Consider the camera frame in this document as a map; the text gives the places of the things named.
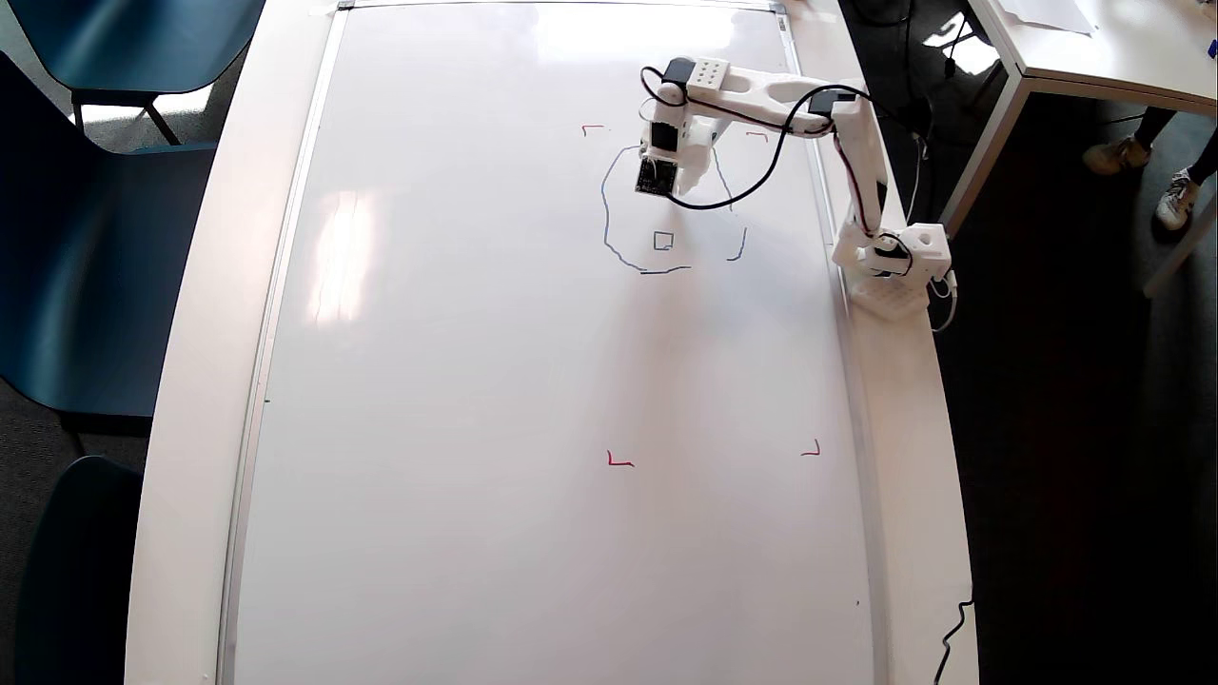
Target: white desk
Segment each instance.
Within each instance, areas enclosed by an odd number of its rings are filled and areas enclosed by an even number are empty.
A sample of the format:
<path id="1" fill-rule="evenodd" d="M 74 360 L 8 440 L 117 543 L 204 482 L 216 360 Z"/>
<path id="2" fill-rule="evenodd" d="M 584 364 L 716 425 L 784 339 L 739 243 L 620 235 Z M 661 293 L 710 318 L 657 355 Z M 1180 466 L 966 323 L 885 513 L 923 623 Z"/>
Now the white desk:
<path id="1" fill-rule="evenodd" d="M 1192 0 L 1077 0 L 1091 35 L 1024 24 L 998 0 L 970 0 L 1007 80 L 943 210 L 960 229 L 1032 93 L 1121 100 L 1216 116 L 1213 22 Z"/>
<path id="2" fill-rule="evenodd" d="M 128 618 L 127 681 L 213 683 L 225 555 L 268 285 L 330 17 L 268 0 L 238 85 L 191 246 L 152 428 Z M 790 2 L 803 68 L 859 76 L 832 0 Z M 844 171 L 827 165 L 834 208 Z M 887 683 L 926 683 L 956 602 L 967 541 L 934 344 L 924 319 L 850 313 L 849 353 L 871 424 L 868 558 L 883 577 L 875 640 Z M 264 379 L 255 379 L 262 383 Z M 972 612 L 944 683 L 976 683 Z"/>

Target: desk leg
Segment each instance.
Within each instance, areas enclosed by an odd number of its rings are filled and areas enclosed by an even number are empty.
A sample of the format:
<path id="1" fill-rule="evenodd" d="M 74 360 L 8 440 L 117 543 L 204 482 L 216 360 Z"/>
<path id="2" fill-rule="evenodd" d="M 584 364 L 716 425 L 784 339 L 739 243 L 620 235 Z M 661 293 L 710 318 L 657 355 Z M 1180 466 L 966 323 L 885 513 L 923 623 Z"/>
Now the desk leg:
<path id="1" fill-rule="evenodd" d="M 1218 193 L 1214 193 L 1206 202 L 1203 210 L 1192 216 L 1192 227 L 1189 232 L 1184 234 L 1184 238 L 1172 249 L 1172 254 L 1167 256 L 1167 260 L 1158 267 L 1155 275 L 1150 277 L 1146 285 L 1142 288 L 1142 295 L 1147 299 L 1153 297 L 1158 289 L 1167 283 L 1167 279 L 1172 278 L 1175 269 L 1180 268 L 1184 260 L 1189 258 L 1192 254 L 1192 249 L 1197 246 L 1206 235 L 1213 230 L 1214 222 L 1218 217 L 1214 216 L 1214 202 L 1218 201 Z"/>
<path id="2" fill-rule="evenodd" d="M 985 130 L 982 132 L 982 138 L 977 141 L 973 155 L 968 157 L 968 165 L 965 166 L 965 172 L 960 176 L 956 189 L 951 191 L 951 197 L 948 199 L 948 205 L 943 208 L 943 216 L 939 218 L 944 228 L 948 229 L 948 235 L 955 235 L 960 230 L 960 224 L 973 206 L 977 194 L 985 185 L 985 178 L 994 168 L 994 162 L 998 161 L 1002 145 L 1011 135 L 1011 129 L 1015 128 L 1015 122 L 1019 118 L 1023 104 L 1028 100 L 1030 88 L 1026 80 L 1019 76 L 1018 68 L 1007 71 L 1006 85 L 1002 87 L 1002 94 L 999 95 L 998 102 L 994 105 L 994 113 L 985 123 Z"/>

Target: floor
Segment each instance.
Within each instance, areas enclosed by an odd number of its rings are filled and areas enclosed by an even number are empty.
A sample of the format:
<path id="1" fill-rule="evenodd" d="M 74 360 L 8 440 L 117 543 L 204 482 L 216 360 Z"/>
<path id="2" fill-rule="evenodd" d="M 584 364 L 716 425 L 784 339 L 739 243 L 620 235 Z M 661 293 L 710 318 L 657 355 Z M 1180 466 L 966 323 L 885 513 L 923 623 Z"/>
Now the floor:
<path id="1" fill-rule="evenodd" d="M 914 204 L 916 219 L 933 219 L 1001 77 L 971 106 L 990 59 L 973 39 L 957 48 L 956 76 L 943 78 L 937 45 L 955 35 L 960 0 L 917 1 L 909 69 L 904 29 L 864 26 L 855 12 L 895 18 L 904 2 L 842 1 L 876 98 L 904 118 L 917 117 L 906 106 L 915 98 L 933 105 L 932 155 Z M 5 2 L 0 49 L 71 113 Z M 206 93 L 158 101 L 184 141 L 218 139 L 240 62 Z M 961 302 L 938 347 L 985 685 L 1183 683 L 1214 672 L 1216 235 L 1153 302 L 1138 293 L 1168 250 L 1150 233 L 1153 202 L 1214 123 L 1180 115 L 1141 173 L 1090 177 L 1079 154 L 1133 130 L 1136 122 L 1102 122 L 1138 111 L 1033 98 L 952 244 Z M 129 110 L 86 108 L 85 124 L 108 150 L 163 144 Z M 907 202 L 917 147 L 896 122 L 882 127 Z M 84 442 L 143 468 L 145 440 Z M 72 458 L 54 414 L 0 383 L 0 685 L 12 678 L 29 540 Z"/>

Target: sneaker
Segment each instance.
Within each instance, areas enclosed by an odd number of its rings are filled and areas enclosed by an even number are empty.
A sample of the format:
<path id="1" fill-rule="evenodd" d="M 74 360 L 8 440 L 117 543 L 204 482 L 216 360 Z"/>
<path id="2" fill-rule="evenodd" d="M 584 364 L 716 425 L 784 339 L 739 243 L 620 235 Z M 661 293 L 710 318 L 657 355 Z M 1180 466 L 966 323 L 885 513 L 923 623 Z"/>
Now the sneaker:
<path id="1" fill-rule="evenodd" d="M 1093 145 L 1083 152 L 1083 163 L 1091 173 L 1112 176 L 1124 169 L 1140 169 L 1150 162 L 1150 150 L 1141 146 L 1133 135 L 1121 140 Z"/>
<path id="2" fill-rule="evenodd" d="M 1172 177 L 1172 183 L 1167 186 L 1167 193 L 1158 199 L 1155 207 L 1155 218 L 1168 230 L 1180 230 L 1189 222 L 1189 212 L 1192 204 L 1197 201 L 1197 193 L 1201 186 L 1192 183 L 1189 169 L 1180 169 Z"/>

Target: robotic arm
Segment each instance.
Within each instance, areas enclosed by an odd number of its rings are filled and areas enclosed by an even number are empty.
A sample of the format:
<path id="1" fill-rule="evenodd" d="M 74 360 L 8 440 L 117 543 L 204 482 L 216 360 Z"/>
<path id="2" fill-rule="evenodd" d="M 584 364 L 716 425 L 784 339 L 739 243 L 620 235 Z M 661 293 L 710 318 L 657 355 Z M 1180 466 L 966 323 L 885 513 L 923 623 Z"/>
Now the robotic arm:
<path id="1" fill-rule="evenodd" d="M 904 318 L 929 303 L 927 282 L 948 278 L 948 239 L 940 224 L 882 224 L 888 171 L 876 117 L 866 98 L 840 85 L 864 93 L 862 83 L 829 84 L 733 67 L 722 60 L 670 61 L 653 93 L 655 115 L 643 129 L 635 189 L 693 210 L 726 206 L 728 201 L 689 205 L 677 196 L 705 174 L 711 147 L 732 121 L 786 128 L 787 135 L 798 138 L 832 135 L 851 186 L 833 261 L 848 272 L 854 301 L 884 318 Z M 801 100 L 806 105 L 793 111 Z M 731 201 L 750 194 L 767 177 Z"/>

